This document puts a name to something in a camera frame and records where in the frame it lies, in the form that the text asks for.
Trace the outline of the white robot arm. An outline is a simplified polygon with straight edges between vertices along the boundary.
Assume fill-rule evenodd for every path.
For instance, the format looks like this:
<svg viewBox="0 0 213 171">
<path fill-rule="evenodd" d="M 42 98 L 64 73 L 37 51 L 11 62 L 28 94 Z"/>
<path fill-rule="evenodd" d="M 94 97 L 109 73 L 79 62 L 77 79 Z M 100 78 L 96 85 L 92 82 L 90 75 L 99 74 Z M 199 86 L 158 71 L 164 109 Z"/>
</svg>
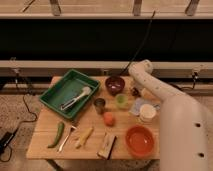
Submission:
<svg viewBox="0 0 213 171">
<path fill-rule="evenodd" d="M 208 136 L 213 112 L 187 93 L 153 77 L 149 60 L 132 64 L 128 72 L 161 100 L 160 171 L 210 171 Z"/>
</svg>

